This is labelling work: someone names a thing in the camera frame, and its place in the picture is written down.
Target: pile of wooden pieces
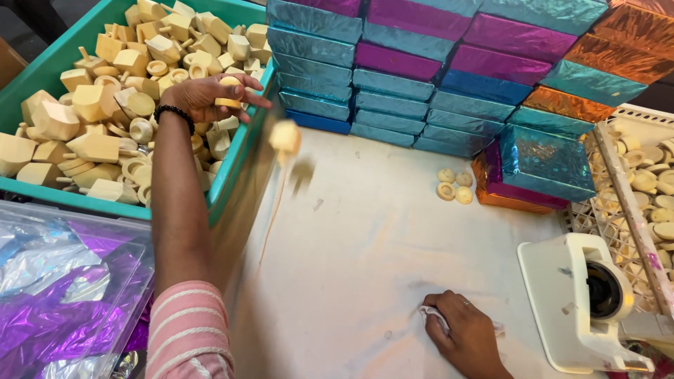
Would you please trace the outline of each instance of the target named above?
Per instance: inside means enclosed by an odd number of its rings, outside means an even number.
[[[57,100],[40,90],[21,103],[16,134],[0,134],[1,176],[149,207],[158,129],[152,113],[162,93],[222,72],[260,80],[272,54],[266,25],[231,28],[180,1],[138,0],[125,16],[127,26],[104,25],[96,56],[80,47],[82,59],[61,74],[67,94]],[[204,191],[238,126],[236,117],[195,126]]]
[[[642,146],[624,130],[609,125],[609,134],[618,153],[627,181],[637,205],[648,221],[648,232],[657,248],[663,268],[674,281],[674,139],[664,140],[658,146]],[[600,189],[607,205],[617,207],[617,196],[612,188]]]

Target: orange foil-wrapped box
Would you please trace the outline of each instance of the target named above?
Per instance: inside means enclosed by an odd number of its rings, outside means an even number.
[[[552,208],[487,193],[487,161],[485,160],[484,152],[481,152],[470,165],[472,167],[472,172],[477,179],[475,196],[477,196],[477,201],[480,202],[480,204],[500,206],[501,208],[523,210],[524,212],[538,214],[552,213]]]
[[[643,84],[674,71],[674,61],[592,34],[580,37],[564,59]]]
[[[674,1],[610,0],[593,34],[674,60]]]
[[[524,99],[523,105],[587,122],[602,121],[616,110],[608,105],[546,86],[536,87]]]

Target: black beaded bracelet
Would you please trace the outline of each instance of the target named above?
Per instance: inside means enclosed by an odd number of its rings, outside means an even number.
[[[192,117],[190,117],[184,110],[175,107],[173,105],[160,105],[159,107],[156,107],[154,110],[154,120],[159,123],[159,116],[162,114],[163,111],[169,111],[173,112],[176,115],[182,117],[187,121],[187,126],[189,126],[189,135],[194,136],[194,122],[192,121]]]

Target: pink striped sleeve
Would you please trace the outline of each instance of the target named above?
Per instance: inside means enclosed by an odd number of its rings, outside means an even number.
[[[150,314],[146,379],[231,379],[227,312],[207,282],[179,283],[162,293]]]

